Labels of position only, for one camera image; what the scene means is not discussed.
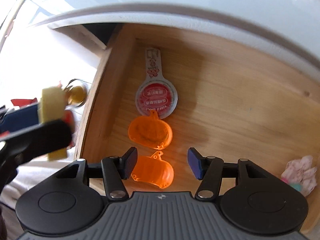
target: orange plastic shell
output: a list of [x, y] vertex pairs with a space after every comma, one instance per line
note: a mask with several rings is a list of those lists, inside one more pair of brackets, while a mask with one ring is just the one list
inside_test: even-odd
[[150, 116], [139, 116], [129, 125], [130, 140], [156, 150], [165, 149], [172, 141], [172, 129], [159, 119], [156, 110]]
[[170, 163], [161, 159], [162, 151], [156, 151], [151, 157], [138, 156], [131, 177], [135, 181], [151, 183], [159, 188], [169, 187], [173, 181], [174, 171]]

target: white fabric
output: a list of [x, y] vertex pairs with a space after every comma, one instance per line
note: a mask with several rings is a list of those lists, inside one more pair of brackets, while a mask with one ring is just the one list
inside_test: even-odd
[[68, 159], [54, 162], [34, 160], [20, 166], [17, 177], [2, 191], [0, 201], [15, 209], [17, 200], [23, 193], [73, 161]]

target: white logo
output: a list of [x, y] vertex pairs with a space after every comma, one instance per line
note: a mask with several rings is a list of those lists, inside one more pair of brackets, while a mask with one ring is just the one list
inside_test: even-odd
[[157, 198], [158, 198], [158, 199], [161, 199], [161, 200], [163, 200], [163, 199], [166, 198], [166, 197], [167, 197], [167, 196], [164, 195], [164, 194], [161, 194], [161, 195], [157, 196]]

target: gray ribbed panel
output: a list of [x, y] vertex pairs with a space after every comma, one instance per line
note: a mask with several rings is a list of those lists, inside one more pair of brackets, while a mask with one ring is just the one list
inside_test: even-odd
[[[52, 240], [25, 233], [20, 240]], [[194, 200], [188, 192], [135, 192], [112, 203], [90, 228], [56, 240], [305, 240], [298, 232], [286, 236], [253, 236], [227, 223], [211, 203]]]

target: drawer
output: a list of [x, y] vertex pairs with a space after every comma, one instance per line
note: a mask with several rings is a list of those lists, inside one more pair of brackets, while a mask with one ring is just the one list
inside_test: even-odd
[[[174, 168], [165, 190], [132, 178], [136, 191], [191, 191], [196, 180], [187, 150], [225, 162], [247, 158], [277, 177], [289, 160], [319, 155], [320, 86], [296, 69], [255, 49], [224, 38], [153, 25], [126, 24], [112, 36], [86, 103], [76, 145], [77, 158], [89, 163], [121, 156], [131, 146], [139, 155], [156, 150], [128, 138], [130, 122], [140, 114], [135, 94], [145, 80], [145, 48], [161, 50], [162, 70], [178, 92], [174, 112], [164, 120], [173, 130], [163, 160]], [[221, 191], [233, 187], [223, 179]], [[308, 196], [309, 214], [302, 231], [319, 218], [320, 190]]]

